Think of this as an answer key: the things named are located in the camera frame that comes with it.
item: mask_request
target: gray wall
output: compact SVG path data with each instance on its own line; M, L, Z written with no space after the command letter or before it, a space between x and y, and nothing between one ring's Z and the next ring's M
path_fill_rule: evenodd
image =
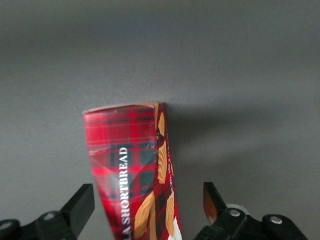
M320 235L320 3L1 1L0 219L93 182L82 111L167 103L182 236L202 183ZM79 239L111 239L100 201Z

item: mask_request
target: tartan pattern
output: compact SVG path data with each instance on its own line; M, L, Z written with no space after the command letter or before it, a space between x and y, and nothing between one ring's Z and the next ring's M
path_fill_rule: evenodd
M158 119L161 113L165 114L164 104L159 104ZM165 140L168 142L168 135L167 128L165 136L160 135L156 128L158 119L155 121L155 110L150 106L133 105L92 110L85 113L83 118L92 174L114 238L128 238L123 235L119 188L119 171L123 171L119 170L119 149L125 147L131 239L134 239L135 214L146 196L153 191L157 239L167 240L166 204L171 195L171 186L168 173L165 184L158 181L158 149ZM178 217L176 198L174 201L174 215ZM149 238L147 231L140 240Z

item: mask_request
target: metal bolt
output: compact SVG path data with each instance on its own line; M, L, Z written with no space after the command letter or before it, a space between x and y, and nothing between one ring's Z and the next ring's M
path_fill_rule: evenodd
M0 225L0 231L9 228L9 227L11 226L11 224L12 224L11 221L7 221L7 222L1 224L1 225Z
M235 210L235 209L231 209L229 213L232 217L239 217L241 214L238 210Z
M52 219L53 217L55 216L55 214L53 214L52 212L48 212L44 217L43 217L43 220L50 220Z
M273 222L274 224L282 224L282 220L277 216L271 216L270 221Z

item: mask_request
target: screw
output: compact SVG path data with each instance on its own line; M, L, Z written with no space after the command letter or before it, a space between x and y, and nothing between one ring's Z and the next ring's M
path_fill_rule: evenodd
M1 225L0 225L0 231L9 228L9 227L11 226L11 224L12 224L11 221L7 221L7 222L1 224Z
M241 214L238 210L235 210L235 209L231 209L229 213L232 217L239 217Z
M55 216L54 213L48 212L48 213L43 217L43 220L48 221L48 220L52 219L54 216Z
M271 216L270 221L273 222L274 224L282 224L282 220L277 216Z

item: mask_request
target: red tartan box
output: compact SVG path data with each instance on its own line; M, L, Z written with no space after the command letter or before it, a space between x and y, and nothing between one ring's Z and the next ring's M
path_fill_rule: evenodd
M181 240L163 103L84 112L92 173L116 240Z

